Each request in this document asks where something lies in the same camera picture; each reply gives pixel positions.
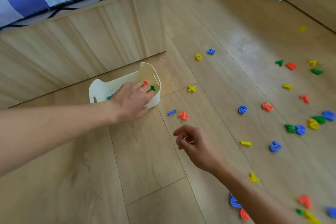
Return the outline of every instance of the storage bin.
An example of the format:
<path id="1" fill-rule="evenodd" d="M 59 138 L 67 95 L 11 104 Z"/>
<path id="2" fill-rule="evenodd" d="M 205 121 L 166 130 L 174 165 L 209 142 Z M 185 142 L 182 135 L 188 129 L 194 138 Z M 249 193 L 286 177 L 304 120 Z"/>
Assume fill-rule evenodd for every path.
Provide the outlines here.
<path id="1" fill-rule="evenodd" d="M 146 106 L 149 108 L 156 106 L 160 102 L 161 82 L 153 66 L 145 62 L 140 63 L 138 71 L 110 82 L 95 79 L 89 88 L 90 103 L 107 101 L 107 97 L 114 94 L 124 83 L 139 81 L 147 81 L 149 85 L 155 87 L 155 95 Z"/>

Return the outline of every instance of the wooden floor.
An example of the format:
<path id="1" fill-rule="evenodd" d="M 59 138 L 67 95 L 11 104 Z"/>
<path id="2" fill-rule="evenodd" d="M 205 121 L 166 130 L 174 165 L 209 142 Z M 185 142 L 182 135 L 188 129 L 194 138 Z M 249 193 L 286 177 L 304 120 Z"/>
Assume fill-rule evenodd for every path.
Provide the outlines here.
<path id="1" fill-rule="evenodd" d="M 336 206 L 336 123 L 305 136 L 287 133 L 284 124 L 307 126 L 321 111 L 336 111 L 336 36 L 277 0 L 165 0 L 164 12 L 168 51 L 145 59 L 162 82 L 159 105 L 0 178 L 0 223 L 242 223 L 228 190 L 177 149 L 172 132 L 183 124 L 206 130 L 233 166 L 255 173 L 258 185 L 293 211 L 303 209 L 296 198 L 308 194 L 312 213 L 333 223 L 325 207 Z M 320 76 L 309 71 L 307 61 L 315 59 Z M 98 78 L 107 82 L 138 67 Z M 18 107 L 88 103 L 93 80 Z M 286 83 L 294 88 L 283 89 Z M 271 112 L 260 107 L 266 101 L 275 106 Z M 248 107 L 243 116 L 240 105 Z M 168 116 L 173 109 L 190 118 Z M 268 150 L 274 140 L 283 146 L 277 154 Z"/>

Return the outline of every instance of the bed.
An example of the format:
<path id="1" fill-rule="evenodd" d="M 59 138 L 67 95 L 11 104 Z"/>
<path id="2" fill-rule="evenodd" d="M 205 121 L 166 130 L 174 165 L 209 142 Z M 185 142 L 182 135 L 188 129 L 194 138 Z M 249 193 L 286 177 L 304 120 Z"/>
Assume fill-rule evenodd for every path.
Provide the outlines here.
<path id="1" fill-rule="evenodd" d="M 164 51 L 162 0 L 0 0 L 0 108 Z"/>

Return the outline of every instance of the person's right hand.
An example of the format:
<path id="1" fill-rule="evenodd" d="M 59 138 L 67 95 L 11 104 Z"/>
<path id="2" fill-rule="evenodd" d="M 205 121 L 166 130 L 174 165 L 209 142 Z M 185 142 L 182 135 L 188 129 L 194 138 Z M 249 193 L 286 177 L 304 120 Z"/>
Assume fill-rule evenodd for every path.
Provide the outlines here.
<path id="1" fill-rule="evenodd" d="M 212 172 L 224 161 L 205 133 L 196 127 L 183 125 L 173 132 L 179 150 L 184 150 L 196 167 Z"/>

